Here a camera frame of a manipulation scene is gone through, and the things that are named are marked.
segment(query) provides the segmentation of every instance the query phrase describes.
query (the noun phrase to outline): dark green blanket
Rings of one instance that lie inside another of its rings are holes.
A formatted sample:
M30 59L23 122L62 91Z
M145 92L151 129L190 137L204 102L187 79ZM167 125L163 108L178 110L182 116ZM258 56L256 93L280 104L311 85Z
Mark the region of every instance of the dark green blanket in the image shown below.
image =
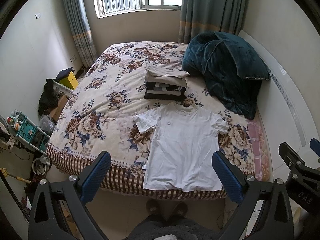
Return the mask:
M262 80L270 76L257 52L241 37L205 32L194 37L182 68L190 76L204 77L207 89L236 114L252 120Z

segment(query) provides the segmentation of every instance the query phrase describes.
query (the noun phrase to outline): folded clothes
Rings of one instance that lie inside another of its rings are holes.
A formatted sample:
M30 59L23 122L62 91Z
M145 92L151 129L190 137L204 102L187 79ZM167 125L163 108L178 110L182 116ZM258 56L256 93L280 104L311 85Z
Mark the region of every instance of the folded clothes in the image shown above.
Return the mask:
M174 95L174 96L181 96L180 91L154 91L154 90L147 90L149 94L156 94L156 95Z
M184 87L174 86L174 85L168 85L164 83L158 83L158 82L146 82L146 88L148 90L155 90L155 91L183 91L185 90Z
M188 72L182 70L181 62L169 62L166 64L160 64L154 66L152 64L149 65L147 70L150 72L151 76L171 76L177 78L185 78L189 75Z
M158 95L158 94L150 94L146 91L144 94L145 99L158 99L158 100L174 100L178 102L183 102L186 99L184 94L181 96L174 96L174 95Z
M187 87L186 79L185 78L177 78L177 77L171 77L171 76L152 76L149 71L147 71L145 80L147 82L159 82L159 83L165 83L168 85L175 85L179 87Z

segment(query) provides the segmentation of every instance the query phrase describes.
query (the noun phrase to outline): yellow box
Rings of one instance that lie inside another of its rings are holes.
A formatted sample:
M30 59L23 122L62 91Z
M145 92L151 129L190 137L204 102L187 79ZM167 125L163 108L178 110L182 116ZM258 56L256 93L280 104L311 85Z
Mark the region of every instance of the yellow box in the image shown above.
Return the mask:
M79 85L72 71L66 78L61 79L59 83L73 90L75 90L76 87Z

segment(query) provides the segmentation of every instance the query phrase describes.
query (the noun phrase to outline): blue-gray curtain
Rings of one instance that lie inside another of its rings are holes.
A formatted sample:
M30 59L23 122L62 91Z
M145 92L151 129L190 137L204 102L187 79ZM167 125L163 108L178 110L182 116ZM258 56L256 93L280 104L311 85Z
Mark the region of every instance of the blue-gray curtain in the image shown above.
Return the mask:
M189 43L199 33L240 32L246 0L182 0L179 42Z
M83 0L63 0L63 3L83 65L91 67L97 59L97 51L93 43Z

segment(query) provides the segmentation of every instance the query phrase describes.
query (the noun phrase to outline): blue gripper pad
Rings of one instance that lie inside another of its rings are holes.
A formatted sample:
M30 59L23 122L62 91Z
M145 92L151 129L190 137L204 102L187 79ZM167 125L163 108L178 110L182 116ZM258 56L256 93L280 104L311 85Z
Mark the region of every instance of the blue gripper pad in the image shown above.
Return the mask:
M101 152L96 160L81 172L84 174L84 178L81 181L81 174L79 175L81 183L81 195L80 200L86 204L91 202L98 191L104 177L109 171L111 166L111 156L108 152Z
M218 152L215 152L212 155L212 167L217 173L222 185L226 189L231 201L240 204L244 198L242 186L225 161L219 156Z
M320 142L316 138L311 139L310 148L320 157Z

